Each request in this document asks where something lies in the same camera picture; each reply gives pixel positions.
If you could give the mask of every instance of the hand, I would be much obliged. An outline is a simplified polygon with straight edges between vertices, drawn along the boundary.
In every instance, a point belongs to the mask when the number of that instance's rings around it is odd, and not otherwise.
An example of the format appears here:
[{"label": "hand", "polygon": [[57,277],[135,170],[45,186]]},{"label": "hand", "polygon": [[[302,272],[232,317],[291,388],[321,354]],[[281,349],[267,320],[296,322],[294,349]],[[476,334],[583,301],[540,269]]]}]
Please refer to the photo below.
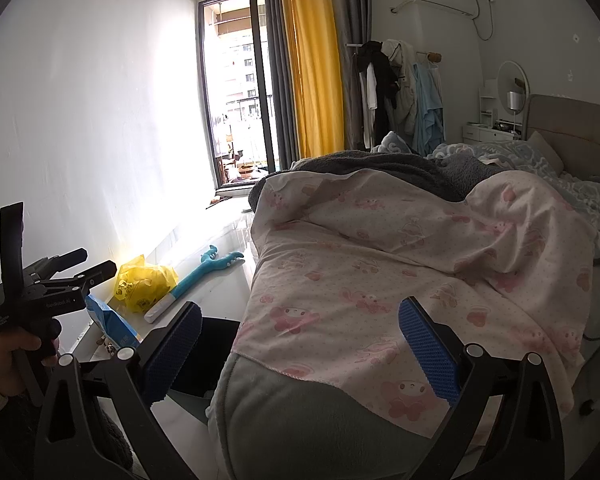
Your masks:
[{"label": "hand", "polygon": [[[24,382],[16,368],[12,351],[23,349],[28,351],[37,350],[42,342],[40,338],[30,334],[23,328],[7,330],[0,334],[0,394],[5,397],[14,397],[21,394],[24,389]],[[54,346],[58,349],[58,340],[54,341]],[[42,364],[53,366],[58,362],[56,356],[45,357]]]}]

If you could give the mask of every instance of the black window frame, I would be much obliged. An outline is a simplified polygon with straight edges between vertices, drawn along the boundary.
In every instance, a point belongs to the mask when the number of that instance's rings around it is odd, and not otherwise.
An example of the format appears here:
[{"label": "black window frame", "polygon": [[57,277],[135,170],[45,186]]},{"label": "black window frame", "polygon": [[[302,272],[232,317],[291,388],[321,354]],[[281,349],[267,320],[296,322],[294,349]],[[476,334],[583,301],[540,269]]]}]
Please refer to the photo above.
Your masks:
[{"label": "black window frame", "polygon": [[[220,168],[218,167],[218,160],[215,152],[215,140],[213,134],[212,119],[209,113],[209,97],[206,86],[206,70],[205,70],[205,6],[210,4],[216,4],[225,0],[202,0],[198,3],[198,37],[196,38],[198,44],[198,51],[200,53],[200,77],[202,81],[202,94],[204,110],[203,114],[206,119],[206,133],[207,141],[209,142],[209,149],[211,154],[211,162],[214,168],[214,180],[216,190],[220,189],[233,189],[237,187],[253,187],[257,180],[245,181],[245,182],[230,182],[227,184],[220,184],[222,179],[220,177]],[[273,153],[273,141],[271,137],[271,124],[270,124],[270,113],[269,113],[269,100],[267,98],[266,81],[264,75],[264,60],[262,58],[262,42],[260,41],[260,18],[258,14],[258,0],[249,0],[250,2],[250,16],[251,16],[251,31],[253,34],[253,43],[244,44],[242,46],[243,51],[253,52],[253,59],[255,62],[256,73],[254,75],[254,81],[257,85],[258,96],[254,97],[260,103],[260,120],[262,121],[262,131],[264,134],[264,145],[265,152],[267,155],[267,171],[269,174],[276,171],[276,161]]]}]

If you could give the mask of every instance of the brown headboard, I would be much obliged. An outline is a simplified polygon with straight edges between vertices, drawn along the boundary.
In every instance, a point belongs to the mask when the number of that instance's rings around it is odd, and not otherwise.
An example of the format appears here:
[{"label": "brown headboard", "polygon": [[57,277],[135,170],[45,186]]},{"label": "brown headboard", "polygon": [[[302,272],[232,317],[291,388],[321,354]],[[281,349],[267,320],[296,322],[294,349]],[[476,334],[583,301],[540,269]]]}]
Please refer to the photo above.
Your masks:
[{"label": "brown headboard", "polygon": [[564,171],[600,182],[600,105],[532,94],[525,107],[524,137],[542,134],[564,162]]}]

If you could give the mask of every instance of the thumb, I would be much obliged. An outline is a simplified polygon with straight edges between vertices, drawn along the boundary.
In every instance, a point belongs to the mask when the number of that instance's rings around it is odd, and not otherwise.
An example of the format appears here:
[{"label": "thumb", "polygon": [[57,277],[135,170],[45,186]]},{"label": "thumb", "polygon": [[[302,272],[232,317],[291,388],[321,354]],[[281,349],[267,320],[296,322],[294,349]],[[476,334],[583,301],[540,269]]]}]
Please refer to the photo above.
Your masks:
[{"label": "thumb", "polygon": [[7,352],[18,349],[33,351],[40,348],[40,345],[42,345],[40,338],[27,332],[22,327],[0,334],[0,346]]}]

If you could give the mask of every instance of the blue gripper pad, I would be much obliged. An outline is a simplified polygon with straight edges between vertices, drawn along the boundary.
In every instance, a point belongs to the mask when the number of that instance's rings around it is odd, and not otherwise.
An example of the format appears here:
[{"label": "blue gripper pad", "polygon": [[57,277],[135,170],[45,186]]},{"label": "blue gripper pad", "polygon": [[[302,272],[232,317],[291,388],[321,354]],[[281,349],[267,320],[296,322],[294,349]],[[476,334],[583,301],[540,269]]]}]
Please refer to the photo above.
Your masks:
[{"label": "blue gripper pad", "polygon": [[157,343],[142,368],[141,397],[147,406],[163,400],[177,377],[184,361],[196,344],[202,330],[202,311],[195,303],[188,301],[167,327],[157,328],[148,333],[138,349],[142,355],[142,345],[147,343],[154,332]]},{"label": "blue gripper pad", "polygon": [[434,393],[453,407],[460,396],[458,365],[411,298],[402,300],[398,324]]}]

